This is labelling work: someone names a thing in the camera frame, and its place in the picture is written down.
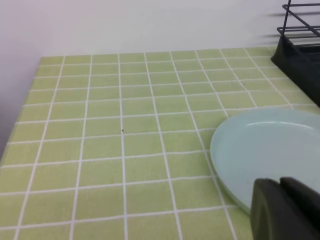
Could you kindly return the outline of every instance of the black object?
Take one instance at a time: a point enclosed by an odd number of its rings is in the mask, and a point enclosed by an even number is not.
[[[291,4],[291,0],[282,6],[286,10],[284,24],[277,28],[281,37],[271,60],[320,107],[320,43],[292,42],[302,39],[320,40],[320,25],[311,26],[290,10],[290,7],[315,6],[320,6],[320,3]],[[289,14],[304,26],[287,26]]]
[[[320,240],[320,194],[290,178],[254,182],[254,240]]]

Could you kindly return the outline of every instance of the white wall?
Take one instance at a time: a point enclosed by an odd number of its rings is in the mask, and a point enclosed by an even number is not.
[[[275,45],[287,0],[25,0],[46,56]]]
[[[23,1],[0,1],[0,158],[43,54],[37,42],[46,46],[36,15]]]

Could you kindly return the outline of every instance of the black dish rack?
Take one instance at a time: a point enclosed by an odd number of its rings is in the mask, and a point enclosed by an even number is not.
[[[282,6],[286,10],[284,24],[277,28],[281,36],[271,60],[320,107],[320,43],[292,42],[320,40],[320,25],[309,25],[291,11],[294,7],[315,6],[320,6],[320,3],[291,4],[291,0]],[[299,20],[303,26],[287,26],[289,15]]]

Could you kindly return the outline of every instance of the light blue plate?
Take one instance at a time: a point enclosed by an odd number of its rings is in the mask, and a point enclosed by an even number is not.
[[[250,212],[254,181],[294,177],[320,192],[320,116],[256,109],[228,118],[215,131],[212,163],[231,197]]]

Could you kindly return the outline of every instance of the tiled surface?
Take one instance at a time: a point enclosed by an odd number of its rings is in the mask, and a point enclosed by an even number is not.
[[[210,140],[254,108],[320,113],[267,47],[44,57],[1,160],[1,240],[249,240]]]

